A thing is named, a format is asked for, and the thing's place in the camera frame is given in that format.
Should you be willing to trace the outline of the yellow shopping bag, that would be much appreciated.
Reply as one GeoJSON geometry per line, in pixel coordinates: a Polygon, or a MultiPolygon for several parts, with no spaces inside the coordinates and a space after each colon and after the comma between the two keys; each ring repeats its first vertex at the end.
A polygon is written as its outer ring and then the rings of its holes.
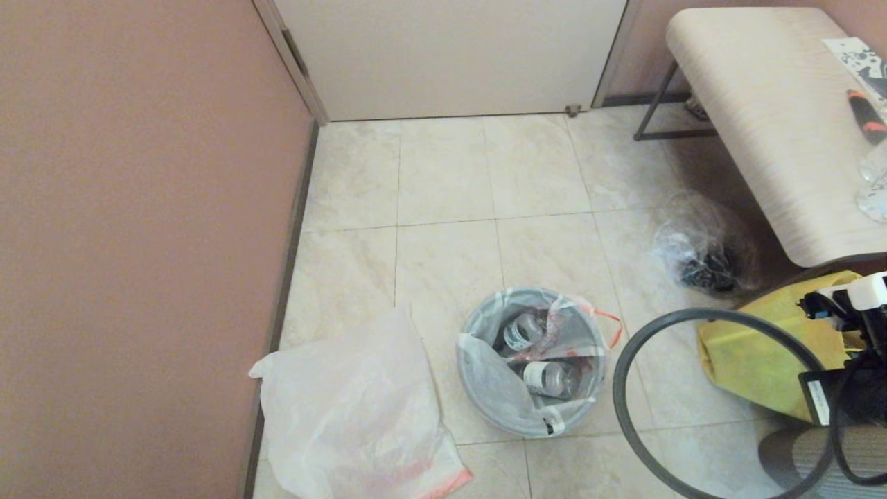
{"type": "MultiPolygon", "coordinates": [[[[861,275],[842,271],[774,290],[742,306],[741,311],[779,326],[801,341],[827,370],[840,369],[849,351],[862,347],[859,333],[836,331],[829,319],[808,319],[798,306],[806,294],[820,288],[849,284],[861,275]]],[[[707,322],[698,328],[701,367],[721,389],[767,410],[811,423],[811,414],[798,380],[807,368],[781,344],[747,326],[707,322]]]]}

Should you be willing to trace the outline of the clear bag with dark items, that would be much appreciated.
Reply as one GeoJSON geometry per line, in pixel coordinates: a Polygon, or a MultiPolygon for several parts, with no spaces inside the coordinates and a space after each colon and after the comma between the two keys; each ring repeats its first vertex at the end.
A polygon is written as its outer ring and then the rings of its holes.
{"type": "Polygon", "coordinates": [[[653,235],[653,252],[672,280],[710,296],[760,288],[758,246],[748,225],[694,190],[669,197],[653,235]]]}

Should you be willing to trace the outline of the grey ribbed round object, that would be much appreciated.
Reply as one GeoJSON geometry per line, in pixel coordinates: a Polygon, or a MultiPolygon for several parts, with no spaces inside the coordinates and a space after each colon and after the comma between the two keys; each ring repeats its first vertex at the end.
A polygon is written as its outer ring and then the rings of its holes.
{"type": "MultiPolygon", "coordinates": [[[[826,428],[789,428],[774,432],[758,446],[764,470],[783,489],[791,489],[811,473],[823,454],[826,428]]],[[[842,449],[853,473],[887,473],[887,428],[852,426],[843,430],[842,449]]],[[[863,487],[851,483],[833,464],[808,497],[811,499],[887,499],[887,485],[863,487]]]]}

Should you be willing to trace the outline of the clear crumpled plastic item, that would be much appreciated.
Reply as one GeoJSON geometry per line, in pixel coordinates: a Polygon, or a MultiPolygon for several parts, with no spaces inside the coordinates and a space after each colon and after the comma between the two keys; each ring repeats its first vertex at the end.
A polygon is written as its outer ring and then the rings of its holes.
{"type": "Polygon", "coordinates": [[[863,186],[856,195],[857,209],[869,219],[887,225],[887,138],[861,160],[863,186]]]}

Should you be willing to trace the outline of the black and orange tool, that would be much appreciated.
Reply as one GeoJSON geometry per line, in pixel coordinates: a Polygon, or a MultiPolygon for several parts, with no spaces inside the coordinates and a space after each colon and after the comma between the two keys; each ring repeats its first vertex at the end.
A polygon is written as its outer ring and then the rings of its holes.
{"type": "Polygon", "coordinates": [[[855,89],[847,89],[846,95],[854,119],[864,138],[874,146],[881,144],[884,139],[887,139],[887,123],[880,117],[865,94],[855,91],[855,89]]]}

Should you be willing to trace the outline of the light wood-grain table top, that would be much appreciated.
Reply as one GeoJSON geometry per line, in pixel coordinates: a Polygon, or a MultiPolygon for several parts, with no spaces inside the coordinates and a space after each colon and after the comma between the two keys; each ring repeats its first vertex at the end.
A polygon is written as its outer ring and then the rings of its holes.
{"type": "Polygon", "coordinates": [[[780,246],[802,268],[887,254],[857,207],[871,151],[847,101],[861,85],[826,47],[845,32],[817,8],[688,8],[666,42],[780,246]]]}

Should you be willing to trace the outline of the clear plastic bottle, white label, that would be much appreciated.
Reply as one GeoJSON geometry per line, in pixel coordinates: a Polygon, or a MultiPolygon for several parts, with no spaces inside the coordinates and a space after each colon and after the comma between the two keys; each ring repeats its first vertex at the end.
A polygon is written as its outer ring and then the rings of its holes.
{"type": "Polygon", "coordinates": [[[579,370],[564,361],[530,361],[517,370],[530,394],[571,400],[581,382],[579,370]]]}

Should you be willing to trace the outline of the black and white printed paper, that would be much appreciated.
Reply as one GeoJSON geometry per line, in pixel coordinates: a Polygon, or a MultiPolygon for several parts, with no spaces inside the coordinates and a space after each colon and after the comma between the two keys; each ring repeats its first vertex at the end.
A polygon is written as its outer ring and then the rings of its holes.
{"type": "Polygon", "coordinates": [[[858,37],[821,39],[821,41],[868,95],[874,98],[880,107],[887,108],[887,61],[858,37]]]}

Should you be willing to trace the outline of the clear plastic bottle, patterned label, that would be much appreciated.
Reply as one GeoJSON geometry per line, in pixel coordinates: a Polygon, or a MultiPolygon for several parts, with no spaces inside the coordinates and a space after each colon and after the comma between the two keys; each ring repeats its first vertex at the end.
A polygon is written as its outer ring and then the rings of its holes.
{"type": "Polygon", "coordinates": [[[512,351],[524,351],[538,344],[546,334],[546,312],[526,310],[508,322],[502,329],[504,346],[512,351]]]}

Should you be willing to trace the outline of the dark baseboard behind table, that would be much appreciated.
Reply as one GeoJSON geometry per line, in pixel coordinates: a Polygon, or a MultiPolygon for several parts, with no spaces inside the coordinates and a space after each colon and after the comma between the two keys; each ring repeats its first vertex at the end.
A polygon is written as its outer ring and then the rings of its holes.
{"type": "MultiPolygon", "coordinates": [[[[601,107],[623,107],[624,105],[651,105],[656,94],[627,94],[615,95],[603,98],[601,107]]],[[[660,99],[660,104],[684,103],[691,97],[689,91],[665,92],[660,99]]]]}

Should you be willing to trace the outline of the white door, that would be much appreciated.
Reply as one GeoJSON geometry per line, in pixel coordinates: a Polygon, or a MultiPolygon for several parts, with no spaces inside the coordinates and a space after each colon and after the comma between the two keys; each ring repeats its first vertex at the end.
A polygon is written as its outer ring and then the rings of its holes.
{"type": "Polygon", "coordinates": [[[274,0],[333,122],[586,110],[627,0],[274,0]]]}

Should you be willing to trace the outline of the black metal table leg frame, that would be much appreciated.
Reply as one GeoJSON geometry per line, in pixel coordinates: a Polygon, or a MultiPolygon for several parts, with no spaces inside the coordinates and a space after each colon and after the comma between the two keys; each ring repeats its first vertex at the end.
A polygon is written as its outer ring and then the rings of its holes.
{"type": "Polygon", "coordinates": [[[665,92],[667,91],[671,80],[674,79],[674,76],[678,72],[679,65],[677,60],[672,60],[671,64],[669,64],[669,68],[663,77],[662,82],[657,89],[655,95],[653,95],[653,99],[649,106],[647,107],[647,111],[644,114],[639,127],[636,132],[633,134],[633,140],[637,142],[647,141],[647,140],[676,140],[676,139],[696,139],[696,138],[710,138],[718,136],[718,130],[714,128],[709,129],[693,129],[693,130],[670,130],[669,132],[647,132],[647,126],[649,126],[653,115],[656,113],[659,105],[662,104],[662,99],[665,97],[665,92]]]}

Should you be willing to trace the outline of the grey door frame post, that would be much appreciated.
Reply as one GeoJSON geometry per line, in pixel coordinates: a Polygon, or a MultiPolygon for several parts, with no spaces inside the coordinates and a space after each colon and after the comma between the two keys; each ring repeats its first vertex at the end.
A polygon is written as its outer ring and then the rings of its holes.
{"type": "Polygon", "coordinates": [[[283,61],[286,70],[297,86],[302,101],[308,108],[318,126],[324,127],[331,122],[319,94],[308,75],[308,69],[302,60],[297,43],[276,6],[275,0],[251,0],[263,25],[283,61]]]}
{"type": "Polygon", "coordinates": [[[611,86],[615,79],[615,75],[617,75],[619,63],[631,37],[631,31],[633,31],[640,4],[641,0],[625,0],[624,12],[620,18],[613,44],[609,50],[607,63],[605,64],[601,81],[599,81],[595,92],[595,99],[593,99],[592,104],[590,104],[592,109],[602,107],[607,95],[609,95],[609,92],[611,91],[611,86]]]}

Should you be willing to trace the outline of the dark wall baseboard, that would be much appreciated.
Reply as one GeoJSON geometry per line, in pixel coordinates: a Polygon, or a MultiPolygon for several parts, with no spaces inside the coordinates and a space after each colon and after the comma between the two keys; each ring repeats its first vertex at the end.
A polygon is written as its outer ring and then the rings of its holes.
{"type": "MultiPolygon", "coordinates": [[[[317,150],[317,142],[319,142],[320,129],[320,124],[313,123],[310,139],[308,140],[306,158],[304,164],[302,164],[301,176],[297,182],[297,190],[295,191],[295,198],[292,203],[292,211],[288,227],[288,244],[286,244],[282,274],[280,274],[279,289],[278,294],[276,294],[276,306],[272,317],[272,325],[270,325],[265,354],[275,353],[275,351],[278,351],[280,348],[286,316],[286,306],[288,305],[295,262],[297,262],[298,245],[300,243],[301,228],[302,223],[304,223],[304,213],[308,201],[308,189],[310,189],[310,181],[313,176],[313,164],[317,150]]],[[[256,489],[256,475],[264,432],[264,416],[261,405],[260,389],[261,386],[258,383],[256,391],[254,392],[253,432],[250,438],[247,461],[240,481],[240,499],[252,499],[254,490],[256,489]]]]}

